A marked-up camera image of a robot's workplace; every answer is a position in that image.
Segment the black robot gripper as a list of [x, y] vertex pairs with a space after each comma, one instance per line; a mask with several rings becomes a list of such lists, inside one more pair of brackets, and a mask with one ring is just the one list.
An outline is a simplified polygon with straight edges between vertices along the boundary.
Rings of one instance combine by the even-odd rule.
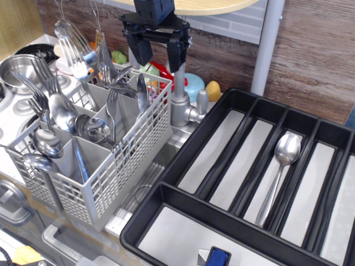
[[135, 12], [122, 15], [124, 36], [140, 65], [153, 57], [150, 42], [167, 44], [169, 68], [177, 72], [191, 47], [190, 24], [175, 14], [174, 1], [134, 1]]

